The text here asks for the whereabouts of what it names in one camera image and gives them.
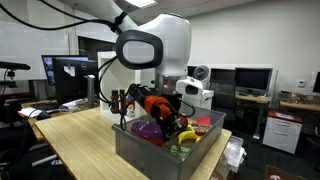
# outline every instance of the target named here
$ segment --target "gray bin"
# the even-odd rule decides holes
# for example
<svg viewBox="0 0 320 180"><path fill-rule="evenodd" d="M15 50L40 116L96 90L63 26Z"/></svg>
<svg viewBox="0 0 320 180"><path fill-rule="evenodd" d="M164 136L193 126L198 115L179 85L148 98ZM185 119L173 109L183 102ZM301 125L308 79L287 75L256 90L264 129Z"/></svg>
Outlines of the gray bin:
<svg viewBox="0 0 320 180"><path fill-rule="evenodd" d="M210 117L212 127L184 158L171 154L168 148L158 147L131 133L134 122L153 119L148 115L128 122L126 131L122 131L119 125L112 126L115 131L116 153L150 179L189 179L220 136L225 118L224 113L196 108L196 114L188 120L195 120L197 116Z"/></svg>

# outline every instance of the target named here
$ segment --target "monitor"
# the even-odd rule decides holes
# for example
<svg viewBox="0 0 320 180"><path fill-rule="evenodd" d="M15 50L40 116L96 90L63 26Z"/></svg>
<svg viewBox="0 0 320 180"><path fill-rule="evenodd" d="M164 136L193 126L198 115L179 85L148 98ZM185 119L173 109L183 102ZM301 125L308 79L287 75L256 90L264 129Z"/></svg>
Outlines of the monitor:
<svg viewBox="0 0 320 180"><path fill-rule="evenodd" d="M68 59L68 60L82 60L82 61L88 61L89 57L88 56L79 56L79 55L42 55L42 63L44 66L44 70L47 75L48 79L48 84L50 86L54 86L54 73L53 73L53 68L52 68L52 59L57 58L57 59Z"/></svg>
<svg viewBox="0 0 320 180"><path fill-rule="evenodd" d="M316 82L314 83L313 92L320 93L320 72L318 72Z"/></svg>
<svg viewBox="0 0 320 180"><path fill-rule="evenodd" d="M234 69L211 68L210 82L213 80L234 80L236 71Z"/></svg>
<svg viewBox="0 0 320 180"><path fill-rule="evenodd" d="M236 87L267 92L271 74L272 68L236 68Z"/></svg>
<svg viewBox="0 0 320 180"><path fill-rule="evenodd" d="M86 75L98 74L97 61L53 60L55 88L58 104L87 97Z"/></svg>
<svg viewBox="0 0 320 180"><path fill-rule="evenodd" d="M188 76L193 77L193 71L196 66L188 66Z"/></svg>

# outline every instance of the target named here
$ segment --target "banana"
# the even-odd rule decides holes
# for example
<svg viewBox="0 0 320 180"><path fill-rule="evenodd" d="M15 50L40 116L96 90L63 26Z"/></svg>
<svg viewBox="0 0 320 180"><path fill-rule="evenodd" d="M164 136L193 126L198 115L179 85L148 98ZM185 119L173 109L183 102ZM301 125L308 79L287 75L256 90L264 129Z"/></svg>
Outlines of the banana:
<svg viewBox="0 0 320 180"><path fill-rule="evenodd" d="M188 126L184 130L185 131L194 131L194 129L190 123L188 124Z"/></svg>
<svg viewBox="0 0 320 180"><path fill-rule="evenodd" d="M186 139L194 139L198 142L200 138L201 136L197 136L194 131L184 131L178 136L178 145L181 145L182 141Z"/></svg>

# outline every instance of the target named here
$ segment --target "purple object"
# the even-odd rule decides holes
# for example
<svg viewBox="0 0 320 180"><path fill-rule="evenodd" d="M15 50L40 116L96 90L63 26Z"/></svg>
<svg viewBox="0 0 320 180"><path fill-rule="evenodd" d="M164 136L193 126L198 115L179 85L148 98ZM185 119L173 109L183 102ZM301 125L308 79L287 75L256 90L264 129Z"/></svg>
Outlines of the purple object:
<svg viewBox="0 0 320 180"><path fill-rule="evenodd" d="M160 126L153 121L139 121L132 124L131 131L140 137L162 138Z"/></svg>

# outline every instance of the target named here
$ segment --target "table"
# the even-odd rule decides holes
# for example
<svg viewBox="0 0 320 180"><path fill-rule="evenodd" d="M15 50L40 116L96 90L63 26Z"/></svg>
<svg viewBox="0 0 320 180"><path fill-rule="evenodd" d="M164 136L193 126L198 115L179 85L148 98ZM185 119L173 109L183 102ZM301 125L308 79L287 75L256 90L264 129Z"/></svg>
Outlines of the table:
<svg viewBox="0 0 320 180"><path fill-rule="evenodd" d="M32 104L36 104L36 103L47 103L47 102L52 102L52 101L48 101L48 100L45 100L45 101L40 101L40 102L29 102L29 103L24 103L24 104L21 104L21 107L22 108L28 108L30 107ZM62 116L62 115L65 115L67 114L66 112L55 112L55 113L52 113L50 114L51 118L52 117L58 117L58 116ZM29 118L28 119L28 122L32 128L32 131L36 137L36 140L37 141L44 141L44 137L43 135L40 133L39 129L35 126L36 122L37 122L37 118Z"/></svg>
<svg viewBox="0 0 320 180"><path fill-rule="evenodd" d="M316 104L297 104L297 103L288 103L285 101L280 101L280 105L284 107L320 112L320 105L316 105Z"/></svg>
<svg viewBox="0 0 320 180"><path fill-rule="evenodd" d="M260 124L261 124L261 120L262 120L263 109L264 109L264 105L269 102L269 98L263 97L263 96L256 97L253 95L242 96L242 95L239 95L236 93L236 99L244 100L244 101L254 101L254 102L257 102L258 104L260 104L258 122L257 122L256 130L253 134L253 138L260 139Z"/></svg>
<svg viewBox="0 0 320 180"><path fill-rule="evenodd" d="M113 124L98 108L36 122L75 179L147 179L115 153ZM222 130L191 179L210 179L230 136Z"/></svg>

